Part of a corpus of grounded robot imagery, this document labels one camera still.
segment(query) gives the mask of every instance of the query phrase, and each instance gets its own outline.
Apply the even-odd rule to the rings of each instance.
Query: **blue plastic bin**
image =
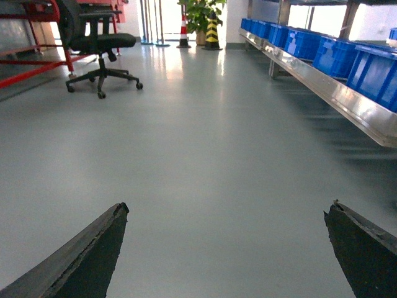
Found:
[[[241,28],[243,28],[244,30],[247,30],[248,32],[251,31],[251,24],[252,24],[251,19],[242,19],[241,20]]]
[[[258,20],[252,20],[250,33],[257,35],[260,26],[261,26],[261,23],[259,23]]]
[[[269,42],[276,47],[284,48],[289,28],[278,24],[270,24],[270,26]]]
[[[259,28],[255,34],[260,38],[269,39],[270,28],[272,27],[271,24],[272,23],[270,22],[264,22],[260,20],[258,26]]]
[[[358,45],[347,86],[381,106],[397,112],[397,50]]]
[[[397,40],[397,28],[390,29],[389,39]]]
[[[334,78],[347,79],[358,54],[354,42],[322,36],[313,67]]]
[[[321,35],[305,29],[289,28],[284,50],[300,59],[314,60]]]
[[[242,29],[244,29],[244,30],[247,30],[247,23],[248,23],[248,19],[245,19],[245,18],[243,18],[243,19],[241,19],[241,28]]]

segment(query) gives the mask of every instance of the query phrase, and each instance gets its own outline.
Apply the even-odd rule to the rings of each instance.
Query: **shelf leg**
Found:
[[[339,38],[349,39],[350,31],[352,30],[355,13],[359,8],[360,3],[348,0],[346,5],[345,18],[343,19],[342,29],[339,34]]]
[[[252,0],[248,0],[247,18],[252,19]]]
[[[279,16],[277,22],[280,25],[288,25],[290,18],[291,2],[290,0],[280,0],[279,2]],[[269,75],[272,79],[275,79],[280,75],[280,65],[270,61]]]
[[[249,50],[249,46],[250,46],[249,42],[246,42],[246,44],[245,44],[245,46],[244,46],[245,51],[248,51],[248,50]]]
[[[66,65],[68,66],[68,70],[70,72],[69,76],[74,75],[73,74],[74,68],[73,68],[73,63],[71,61],[70,52],[66,48],[63,48],[63,51],[65,53]]]

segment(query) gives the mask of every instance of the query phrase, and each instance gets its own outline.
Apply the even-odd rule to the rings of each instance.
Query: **red workbench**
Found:
[[[30,29],[35,40],[35,45],[16,48],[5,52],[0,52],[0,57],[4,57],[10,54],[26,52],[29,50],[40,51],[40,47],[62,47],[62,45],[47,45],[40,44],[35,35],[32,22],[59,22],[60,12],[58,5],[55,0],[6,0],[7,2],[19,3],[25,9],[25,15],[23,14],[0,14],[0,19],[25,19],[28,20]],[[80,4],[87,4],[90,6],[101,6],[105,9],[121,10],[123,11],[122,0],[78,0]],[[125,22],[124,14],[118,14],[113,18],[114,32],[117,32],[116,22]],[[73,73],[73,62],[84,58],[85,56],[74,56],[70,55],[69,50],[65,50],[65,60],[58,61],[25,61],[25,60],[0,60],[0,64],[8,65],[37,65],[38,68],[34,70],[25,71],[23,73],[11,76],[6,79],[0,80],[0,89],[9,86],[14,83],[18,83],[24,79],[31,78],[32,76],[39,75],[48,70],[52,70],[58,66],[66,65]]]

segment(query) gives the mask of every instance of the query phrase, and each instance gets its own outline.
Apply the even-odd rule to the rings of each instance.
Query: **yellow and black bollard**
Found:
[[[218,26],[218,21],[216,20],[215,11],[211,12],[210,19],[208,20],[207,34],[205,38],[204,50],[221,50],[219,47],[218,31],[216,27]]]

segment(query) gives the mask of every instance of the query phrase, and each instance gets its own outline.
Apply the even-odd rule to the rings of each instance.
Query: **black office chair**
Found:
[[[143,85],[139,79],[130,75],[128,70],[114,70],[105,67],[105,62],[102,54],[108,53],[108,58],[111,62],[117,58],[112,52],[113,48],[127,48],[133,47],[136,38],[130,34],[109,34],[110,18],[120,11],[99,11],[86,12],[76,2],[76,0],[56,0],[60,9],[60,22],[58,28],[61,35],[61,40],[65,49],[72,49],[79,52],[78,55],[98,55],[99,69],[90,71],[87,74],[73,78],[66,82],[66,87],[69,92],[74,92],[74,88],[70,85],[84,79],[89,79],[94,82],[96,77],[98,81],[98,97],[103,99],[106,93],[102,91],[102,85],[107,76],[116,76],[124,78],[129,81],[136,81],[136,88],[142,89]],[[98,23],[102,20],[104,25],[103,34],[98,35]],[[90,23],[90,35],[85,36],[86,24]]]

